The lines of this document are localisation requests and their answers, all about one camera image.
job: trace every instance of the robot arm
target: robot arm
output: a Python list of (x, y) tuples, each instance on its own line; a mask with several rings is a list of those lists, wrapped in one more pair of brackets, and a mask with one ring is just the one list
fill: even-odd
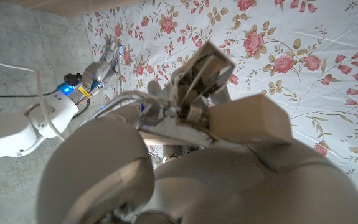
[[(44, 96), (52, 124), (61, 133), (78, 112), (78, 106), (110, 86), (118, 76), (121, 45), (108, 39), (105, 53), (93, 62), (83, 75), (68, 74), (54, 94)], [(21, 157), (35, 150), (46, 138), (56, 133), (46, 122), (39, 101), (26, 106), (18, 114), (0, 117), (0, 157)]]

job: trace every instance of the gray wall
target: gray wall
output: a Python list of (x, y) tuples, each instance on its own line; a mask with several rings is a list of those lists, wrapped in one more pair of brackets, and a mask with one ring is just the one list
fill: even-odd
[[(0, 62), (34, 67), (44, 92), (54, 90), (67, 73), (82, 73), (92, 61), (81, 17), (67, 19), (0, 2)], [(0, 67), (0, 95), (36, 94), (35, 75)], [(0, 98), (0, 115), (18, 112), (27, 98)], [(102, 95), (69, 127), (73, 131), (102, 104)], [(0, 223), (35, 223), (35, 196), (43, 168), (60, 144), (47, 139), (33, 153), (0, 159)]]

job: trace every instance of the bedsheet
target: bedsheet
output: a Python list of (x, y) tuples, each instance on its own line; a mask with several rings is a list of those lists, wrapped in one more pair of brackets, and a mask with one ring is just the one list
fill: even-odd
[[(122, 91), (164, 86), (211, 41), (237, 64), (232, 98), (270, 97), (288, 112), (294, 137), (358, 188), (358, 0), (153, 0), (83, 20), (95, 60), (107, 37), (124, 45)], [(106, 91), (106, 102), (118, 92), (118, 84)], [(157, 166), (161, 148), (149, 149)]]

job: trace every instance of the black cable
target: black cable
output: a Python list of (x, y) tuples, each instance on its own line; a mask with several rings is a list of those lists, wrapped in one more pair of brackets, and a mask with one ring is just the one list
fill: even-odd
[[(54, 90), (53, 92), (50, 92), (50, 93), (45, 93), (43, 94), (44, 96), (48, 96), (48, 95), (51, 95), (53, 93), (55, 93), (57, 91)], [(25, 97), (38, 97), (38, 95), (0, 95), (0, 98), (15, 98), (15, 97), (21, 97), (21, 98), (25, 98)]]
[(90, 106), (90, 99), (86, 101), (86, 107), (81, 112), (77, 113), (72, 119), (75, 119), (79, 117), (81, 114), (83, 114), (87, 109), (89, 109), (89, 106)]

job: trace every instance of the cable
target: cable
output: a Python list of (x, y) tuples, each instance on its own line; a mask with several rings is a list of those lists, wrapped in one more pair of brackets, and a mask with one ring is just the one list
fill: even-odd
[[(114, 38), (115, 44), (118, 45), (118, 47), (122, 47), (122, 45), (118, 42), (117, 38)], [(118, 72), (119, 72), (119, 94), (122, 93), (122, 73), (121, 73), (121, 57), (122, 55), (120, 54), (119, 51), (116, 52), (115, 54), (117, 63), (118, 63)]]
[(77, 113), (72, 119), (75, 119), (75, 118), (77, 118), (77, 117), (79, 117), (81, 114), (83, 114), (87, 109), (89, 109), (89, 106), (90, 106), (90, 99), (88, 99), (87, 101), (86, 101), (86, 107), (81, 111), (81, 112), (79, 112), (79, 113)]
[(171, 106), (170, 102), (164, 99), (161, 99), (160, 97), (149, 95), (146, 93), (141, 93), (138, 91), (126, 91), (122, 94), (119, 94), (117, 97), (111, 100), (105, 107), (97, 111), (95, 114), (93, 114), (90, 118), (88, 118), (84, 123), (91, 121), (93, 119), (97, 119), (99, 116), (105, 114), (108, 110), (113, 109), (114, 106), (118, 105), (122, 101), (125, 100), (142, 100), (149, 104), (158, 104), (162, 108), (169, 108)]
[[(55, 89), (53, 92), (50, 93), (45, 93), (43, 94), (43, 96), (49, 96), (53, 93), (55, 93), (57, 91), (57, 89)], [(38, 97), (38, 95), (0, 95), (0, 98), (25, 98), (25, 97)]]
[(18, 66), (13, 66), (13, 65), (7, 65), (7, 64), (4, 64), (4, 63), (0, 63), (0, 66), (7, 67), (7, 68), (15, 68), (15, 69), (18, 69), (18, 70), (23, 70), (23, 71), (28, 71), (28, 72), (34, 72), (36, 74), (37, 94), (38, 94), (38, 97), (39, 97), (40, 109), (42, 110), (42, 114), (44, 116), (44, 119), (46, 120), (46, 123), (50, 126), (50, 128), (53, 130), (53, 132), (62, 141), (65, 141), (64, 136), (62, 136), (62, 134), (59, 132), (59, 130), (57, 130), (57, 128), (51, 122), (51, 120), (49, 118), (49, 114), (47, 113), (46, 105), (44, 103), (44, 98), (43, 98), (43, 94), (42, 94), (42, 81), (40, 79), (39, 72), (37, 70), (34, 70), (34, 69), (18, 67)]

